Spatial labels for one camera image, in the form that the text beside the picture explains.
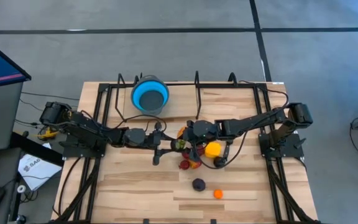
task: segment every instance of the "wooden tabletop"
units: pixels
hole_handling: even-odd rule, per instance
[[[84,83],[78,110],[92,114],[98,85],[99,82]],[[267,83],[267,88],[285,91],[282,83]],[[124,95],[120,94],[118,105],[121,109],[123,97]],[[282,106],[285,102],[285,97],[279,93],[269,92],[269,98],[272,108]],[[215,119],[242,119],[257,114],[251,89],[204,88],[201,89],[201,99],[200,119],[211,122]],[[261,93],[260,99],[264,108]],[[115,97],[112,97],[109,127],[121,121],[114,109],[114,102]],[[101,121],[102,113],[103,103],[98,121]],[[179,129],[186,124],[186,120],[168,119],[165,133],[176,136]],[[126,126],[145,128],[146,121],[129,121]],[[218,223],[275,223],[266,163],[260,155],[257,139],[259,132],[259,129],[248,132],[239,157],[221,170],[211,170],[205,166],[195,170],[180,170],[178,165],[183,158],[176,153],[162,156],[160,164],[153,166],[153,151],[108,146],[106,155],[101,160],[92,222],[142,223],[144,218],[149,218],[151,223],[209,223],[210,219],[217,219]],[[237,152],[241,139],[234,141],[229,159]],[[204,157],[204,160],[212,164],[211,159]],[[75,158],[71,158],[65,162],[55,208],[58,207],[63,181],[74,161]],[[78,191],[83,161],[84,159],[81,159],[77,163],[68,179],[63,194],[63,209],[70,204]],[[284,158],[283,163],[290,193],[306,214],[317,219],[305,168],[293,158]],[[206,182],[205,191],[193,190],[191,182],[195,178]],[[223,190],[224,196],[221,200],[213,197],[214,189]],[[280,193],[279,199],[282,216],[286,218]],[[85,218],[87,201],[88,193],[83,201],[82,219]]]

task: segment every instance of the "white paper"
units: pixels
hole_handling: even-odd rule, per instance
[[[50,148],[49,143],[45,143],[43,146]],[[48,181],[48,178],[45,179],[36,179],[33,177],[44,178],[51,177],[57,172],[59,172],[62,168],[60,166],[56,166],[55,164],[51,164],[49,162],[45,162],[38,157],[31,156],[26,154],[19,162],[19,171],[20,175],[23,176],[24,181],[30,187],[31,190],[37,190],[42,184]]]

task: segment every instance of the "wooden table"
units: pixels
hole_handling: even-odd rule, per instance
[[[84,83],[78,110],[92,114],[98,85],[99,82]],[[267,87],[285,91],[282,83],[267,83]],[[123,108],[123,97],[120,94],[120,108]],[[269,93],[269,98],[272,108],[285,102],[285,97],[279,93]],[[201,99],[200,119],[213,122],[215,119],[242,119],[257,114],[251,89],[205,88],[201,89]],[[261,93],[260,99],[264,108]],[[114,109],[114,101],[115,97],[112,97],[108,119],[110,127],[121,121]],[[102,113],[103,104],[98,121],[101,121]],[[165,133],[176,136],[186,120],[168,119]],[[145,128],[146,121],[129,121],[126,126]],[[149,218],[151,223],[209,223],[210,219],[217,219],[218,223],[275,223],[266,163],[260,155],[257,139],[259,132],[259,129],[250,131],[239,157],[221,170],[211,170],[205,166],[195,170],[180,170],[178,164],[182,157],[176,153],[164,155],[160,165],[153,166],[153,151],[108,146],[101,160],[92,222],[142,223],[144,218]],[[234,141],[229,158],[237,152],[241,139]],[[65,162],[55,208],[58,207],[63,180],[74,161],[75,158],[71,158]],[[83,161],[77,163],[68,179],[63,194],[63,208],[70,204],[78,191]],[[283,159],[283,163],[290,193],[306,214],[317,219],[305,168],[292,158]],[[191,182],[195,178],[206,182],[205,191],[193,190]],[[214,199],[214,189],[223,190],[223,199]],[[286,219],[281,193],[279,199],[283,218]],[[85,195],[82,219],[85,218],[87,201],[88,195]]]

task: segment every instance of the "gray floor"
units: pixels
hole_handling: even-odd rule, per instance
[[[256,0],[263,27],[358,27],[358,1]],[[249,2],[0,0],[0,29],[253,27]],[[319,219],[358,223],[358,153],[349,123],[358,116],[358,32],[263,34],[273,81],[285,82],[291,101],[307,103],[314,124],[302,130],[308,177]],[[84,81],[112,81],[121,72],[163,80],[262,81],[254,33],[0,35],[0,49],[33,80],[25,91],[79,98]],[[42,108],[53,98],[23,95]],[[65,101],[76,105],[75,101]],[[20,105],[17,119],[40,112]],[[27,130],[15,126],[18,131]],[[358,146],[358,131],[354,132]],[[30,222],[46,222],[58,180],[21,206]]]

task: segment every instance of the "concrete floor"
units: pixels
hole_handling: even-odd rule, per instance
[[[358,1],[256,0],[261,27],[358,27]],[[150,27],[253,27],[248,1],[0,0],[0,30]],[[319,219],[358,223],[358,153],[349,123],[358,116],[358,32],[264,33],[272,80],[290,101],[307,103],[314,124],[306,165]],[[25,91],[79,98],[84,81],[114,81],[121,72],[162,80],[226,80],[230,72],[262,81],[255,34],[0,35],[0,49],[33,76]],[[42,108],[53,98],[23,95]],[[65,101],[76,105],[76,101]],[[17,119],[40,112],[20,104]],[[16,125],[18,131],[26,127]],[[354,132],[358,146],[358,131]],[[21,206],[30,222],[50,218],[58,180]]]

